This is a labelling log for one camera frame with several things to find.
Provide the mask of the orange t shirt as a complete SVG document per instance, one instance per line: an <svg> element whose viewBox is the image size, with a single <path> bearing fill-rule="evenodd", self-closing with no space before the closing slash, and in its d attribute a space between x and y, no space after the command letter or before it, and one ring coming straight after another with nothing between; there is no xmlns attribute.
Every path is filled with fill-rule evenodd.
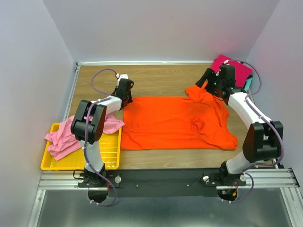
<svg viewBox="0 0 303 227"><path fill-rule="evenodd" d="M187 97L134 97L124 109L123 150L235 150L238 140L227 126L223 101L196 85Z"/></svg>

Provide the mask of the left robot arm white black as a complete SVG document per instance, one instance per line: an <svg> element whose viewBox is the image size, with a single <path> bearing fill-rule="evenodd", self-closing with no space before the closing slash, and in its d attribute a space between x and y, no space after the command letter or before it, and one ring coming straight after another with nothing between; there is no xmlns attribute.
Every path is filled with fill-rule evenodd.
<svg viewBox="0 0 303 227"><path fill-rule="evenodd" d="M131 89L134 82L127 78L118 79L114 92L96 101L81 100L71 124L71 133L76 140L83 141L85 158L84 173L89 182L101 186L105 178L105 165L100 154L99 140L103 134L105 119L109 114L124 109L132 102Z"/></svg>

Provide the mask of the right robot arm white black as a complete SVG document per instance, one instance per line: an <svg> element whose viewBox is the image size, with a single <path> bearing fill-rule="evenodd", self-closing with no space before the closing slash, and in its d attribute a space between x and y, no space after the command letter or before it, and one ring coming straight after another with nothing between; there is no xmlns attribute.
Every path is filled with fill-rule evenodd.
<svg viewBox="0 0 303 227"><path fill-rule="evenodd" d="M222 64L218 72L208 68L196 85L222 99L239 115L248 129L241 153L223 162L216 174L204 176L205 182L229 185L240 180L244 172L254 166L274 166L282 161L285 152L282 123L265 116L251 101L250 94L236 86L235 68L232 65Z"/></svg>

